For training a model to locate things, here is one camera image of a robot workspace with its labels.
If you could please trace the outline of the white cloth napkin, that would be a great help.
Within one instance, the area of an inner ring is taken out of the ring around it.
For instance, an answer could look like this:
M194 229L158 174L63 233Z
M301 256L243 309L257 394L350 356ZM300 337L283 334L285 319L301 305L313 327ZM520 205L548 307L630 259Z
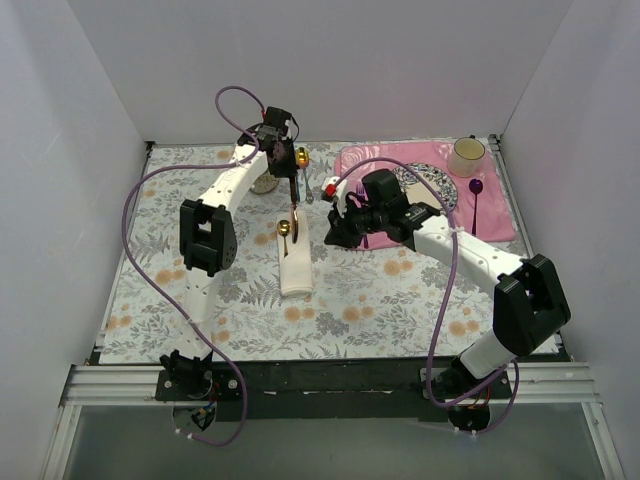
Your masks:
M289 254L282 257L282 240L277 234L280 291L283 297L300 297L313 291L310 229L304 210L298 211L299 236L296 243L292 233L287 237Z

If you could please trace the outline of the rose gold knife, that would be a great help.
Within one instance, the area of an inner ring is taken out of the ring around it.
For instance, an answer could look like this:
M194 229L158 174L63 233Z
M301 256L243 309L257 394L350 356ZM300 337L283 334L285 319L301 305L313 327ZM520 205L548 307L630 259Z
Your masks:
M292 176L288 178L289 180L289 192L290 192L290 200L291 200L291 233L292 233L292 241L296 243L299 236L299 218L298 218L298 205L300 201L299 196L299 187L298 180L296 176Z

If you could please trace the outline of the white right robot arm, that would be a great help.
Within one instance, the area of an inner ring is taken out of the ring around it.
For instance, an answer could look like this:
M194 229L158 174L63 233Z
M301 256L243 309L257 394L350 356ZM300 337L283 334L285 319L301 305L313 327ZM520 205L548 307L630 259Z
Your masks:
M493 301L491 329L441 373L426 374L430 399L452 404L479 395L509 363L533 353L570 320L556 268L547 257L524 258L453 227L435 207L410 202L388 169L367 174L363 184L365 192L358 195L340 177L324 181L323 198L332 205L325 244L354 249L366 235L384 233L450 266L452 276L464 276Z

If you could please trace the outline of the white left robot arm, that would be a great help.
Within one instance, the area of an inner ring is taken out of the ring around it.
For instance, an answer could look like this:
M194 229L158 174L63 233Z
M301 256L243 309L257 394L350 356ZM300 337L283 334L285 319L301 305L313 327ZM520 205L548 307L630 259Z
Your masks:
M171 384L190 399L205 398L213 386L209 372L211 348L193 327L200 327L206 321L222 272L229 269L236 258L238 245L233 216L263 174L289 182L290 220L293 236L298 236L299 165L295 136L291 132L296 124L290 112L267 107L262 122L238 139L230 168L197 199L187 199L180 207L179 249L186 267L183 309L190 321L174 351L161 357L161 364Z

